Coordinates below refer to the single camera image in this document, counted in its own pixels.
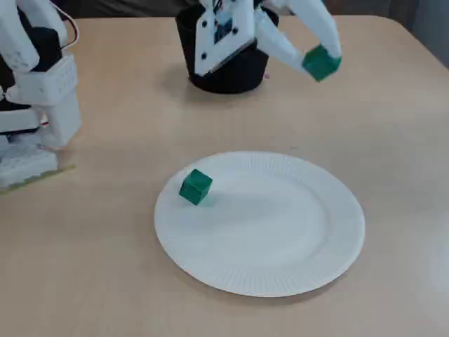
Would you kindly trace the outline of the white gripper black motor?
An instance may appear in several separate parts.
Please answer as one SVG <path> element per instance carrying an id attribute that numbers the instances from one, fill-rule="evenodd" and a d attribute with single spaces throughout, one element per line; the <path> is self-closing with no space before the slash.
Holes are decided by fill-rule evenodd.
<path id="1" fill-rule="evenodd" d="M 277 28 L 262 7 L 272 9 L 281 15 L 296 15 L 319 38 L 322 46 L 333 58 L 342 57 L 337 25 L 322 1 L 254 1 L 257 48 L 269 57 L 280 60 L 294 70 L 304 72 L 302 54 Z"/>

